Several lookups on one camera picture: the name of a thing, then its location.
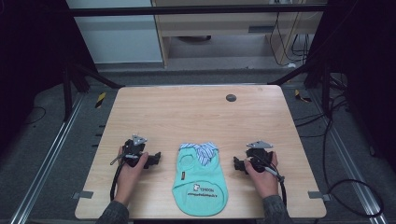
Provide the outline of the yellow black tape strip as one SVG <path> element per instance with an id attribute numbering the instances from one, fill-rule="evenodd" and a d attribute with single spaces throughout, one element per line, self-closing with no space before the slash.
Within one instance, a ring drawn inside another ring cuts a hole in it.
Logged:
<path id="1" fill-rule="evenodd" d="M 295 99 L 300 100 L 302 102 L 306 102 L 306 103 L 312 102 L 311 98 L 303 97 L 298 90 L 294 90 L 294 97 L 295 97 Z"/>
<path id="2" fill-rule="evenodd" d="M 106 92 L 101 92 L 97 98 L 94 108 L 100 108 L 106 98 Z"/>

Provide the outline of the mint green pet shirt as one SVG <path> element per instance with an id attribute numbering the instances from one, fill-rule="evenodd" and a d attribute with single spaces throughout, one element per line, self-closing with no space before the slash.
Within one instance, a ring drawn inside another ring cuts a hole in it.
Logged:
<path id="1" fill-rule="evenodd" d="M 212 142 L 179 146 L 172 193 L 177 207 L 194 217 L 220 213 L 228 202 L 228 189 Z"/>

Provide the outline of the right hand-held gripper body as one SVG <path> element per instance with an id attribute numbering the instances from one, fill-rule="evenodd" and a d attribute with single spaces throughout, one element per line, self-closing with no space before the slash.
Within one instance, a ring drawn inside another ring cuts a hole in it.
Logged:
<path id="1" fill-rule="evenodd" d="M 264 171 L 273 171 L 273 151 L 267 151 L 267 148 L 273 147 L 272 145 L 259 140 L 247 144 L 247 147 L 248 150 L 246 151 L 246 154 L 249 158 L 248 162 L 256 172 L 262 173 Z"/>

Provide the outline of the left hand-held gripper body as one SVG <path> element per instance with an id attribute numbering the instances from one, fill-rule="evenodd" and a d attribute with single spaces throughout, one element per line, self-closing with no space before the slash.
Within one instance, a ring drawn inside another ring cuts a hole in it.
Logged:
<path id="1" fill-rule="evenodd" d="M 141 154 L 145 148 L 147 138 L 133 134 L 131 139 L 128 139 L 123 146 L 123 160 L 130 165 L 135 167 L 139 162 Z"/>

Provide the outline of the light wooden desk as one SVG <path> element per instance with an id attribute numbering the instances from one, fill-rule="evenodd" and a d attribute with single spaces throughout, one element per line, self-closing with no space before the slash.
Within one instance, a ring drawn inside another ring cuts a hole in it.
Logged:
<path id="1" fill-rule="evenodd" d="M 325 4 L 327 0 L 150 0 L 155 7 L 222 5 Z M 168 56 L 169 39 L 176 36 L 265 35 L 276 62 L 291 59 L 289 51 L 297 35 L 313 35 L 323 13 L 267 12 L 157 15 L 155 17 L 163 57 Z"/>

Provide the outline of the person's right hand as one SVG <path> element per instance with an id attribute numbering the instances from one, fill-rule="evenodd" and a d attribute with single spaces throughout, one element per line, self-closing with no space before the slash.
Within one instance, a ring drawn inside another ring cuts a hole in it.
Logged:
<path id="1" fill-rule="evenodd" d="M 265 171 L 258 173 L 248 160 L 244 160 L 245 168 L 255 189 L 262 199 L 278 194 L 277 177 Z"/>

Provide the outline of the grey table bracket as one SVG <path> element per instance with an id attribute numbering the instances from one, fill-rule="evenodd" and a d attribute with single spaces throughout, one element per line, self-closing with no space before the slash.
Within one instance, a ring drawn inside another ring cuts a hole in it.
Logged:
<path id="1" fill-rule="evenodd" d="M 310 199 L 321 199 L 323 202 L 329 202 L 332 200 L 332 196 L 330 194 L 323 194 L 320 191 L 308 191 L 308 197 Z"/>
<path id="2" fill-rule="evenodd" d="M 80 198 L 91 199 L 92 195 L 93 195 L 92 191 L 82 190 L 82 191 L 79 191 L 79 192 L 74 192 L 73 195 L 72 195 L 72 199 L 74 199 L 74 200 L 78 200 Z"/>

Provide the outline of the white cabinet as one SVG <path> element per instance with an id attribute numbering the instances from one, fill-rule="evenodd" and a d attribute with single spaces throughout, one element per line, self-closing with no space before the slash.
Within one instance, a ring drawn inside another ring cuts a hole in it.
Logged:
<path id="1" fill-rule="evenodd" d="M 66 0 L 71 9 L 151 7 L 150 0 Z M 96 64 L 161 63 L 154 17 L 75 17 Z"/>

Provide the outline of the black metal stand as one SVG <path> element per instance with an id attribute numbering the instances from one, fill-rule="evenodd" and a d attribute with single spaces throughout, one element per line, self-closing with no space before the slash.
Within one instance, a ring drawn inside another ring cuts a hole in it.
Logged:
<path id="1" fill-rule="evenodd" d="M 90 89 L 88 81 L 85 76 L 92 77 L 95 80 L 105 84 L 111 89 L 122 88 L 121 84 L 117 84 L 103 76 L 98 72 L 77 63 L 68 63 L 63 70 L 63 84 L 64 84 L 64 121 L 68 121 L 72 115 L 72 93 L 71 85 L 74 85 L 78 92 L 87 92 Z"/>
<path id="2" fill-rule="evenodd" d="M 287 73 L 285 76 L 268 82 L 268 85 L 281 86 L 288 80 L 307 73 L 304 85 L 308 88 L 314 88 L 321 83 L 321 108 L 327 117 L 331 116 L 330 112 L 330 64 L 326 60 L 319 58 L 308 60 L 305 64 Z"/>

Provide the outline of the person's left hand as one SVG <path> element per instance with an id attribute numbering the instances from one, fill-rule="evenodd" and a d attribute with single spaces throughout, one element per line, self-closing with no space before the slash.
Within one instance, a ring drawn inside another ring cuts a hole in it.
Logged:
<path id="1" fill-rule="evenodd" d="M 135 167 L 127 163 L 123 164 L 120 169 L 120 175 L 117 180 L 117 190 L 114 200 L 127 207 L 132 199 L 136 184 L 148 160 L 149 154 L 144 152 Z"/>

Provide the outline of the aluminium floor rail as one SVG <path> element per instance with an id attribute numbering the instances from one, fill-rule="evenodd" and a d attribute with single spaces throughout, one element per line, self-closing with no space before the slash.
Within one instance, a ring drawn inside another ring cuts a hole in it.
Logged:
<path id="1" fill-rule="evenodd" d="M 352 186 L 357 193 L 361 205 L 367 215 L 373 215 L 369 220 L 372 224 L 388 224 L 385 215 L 381 212 L 382 205 L 379 198 L 375 196 L 374 190 L 370 187 L 363 186 L 365 179 L 357 164 L 352 160 L 347 148 L 342 141 L 339 132 L 333 125 L 326 131 L 326 136 L 332 141 L 336 151 L 349 179 L 353 180 Z"/>
<path id="2" fill-rule="evenodd" d="M 72 105 L 69 118 L 62 123 L 62 126 L 54 138 L 45 159 L 41 163 L 41 166 L 38 169 L 32 184 L 30 185 L 23 200 L 10 219 L 9 224 L 25 224 L 27 221 L 27 218 L 34 207 L 35 202 L 48 179 L 50 171 L 63 148 L 64 141 L 69 135 L 69 132 L 76 120 L 84 98 L 85 93 L 77 94 L 76 101 Z"/>

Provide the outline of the black curtain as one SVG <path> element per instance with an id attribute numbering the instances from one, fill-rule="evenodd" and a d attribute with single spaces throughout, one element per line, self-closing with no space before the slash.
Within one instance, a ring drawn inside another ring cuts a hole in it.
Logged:
<path id="1" fill-rule="evenodd" d="M 63 82 L 64 61 L 95 70 L 74 18 L 54 15 L 66 0 L 0 0 L 0 157 L 40 92 Z"/>
<path id="2" fill-rule="evenodd" d="M 308 58 L 347 78 L 373 147 L 396 173 L 396 0 L 328 0 Z"/>

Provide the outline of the black horizontal frame bar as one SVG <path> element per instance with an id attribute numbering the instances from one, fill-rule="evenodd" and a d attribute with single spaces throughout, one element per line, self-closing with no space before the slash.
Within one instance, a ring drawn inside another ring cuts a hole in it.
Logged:
<path id="1" fill-rule="evenodd" d="M 63 14 L 73 17 L 93 16 L 143 16 L 143 15 L 183 15 L 216 13 L 267 13 L 267 12 L 316 12 L 325 11 L 326 4 L 301 5 L 224 5 L 224 6 L 178 6 L 178 7 L 113 7 L 75 8 L 63 10 Z"/>

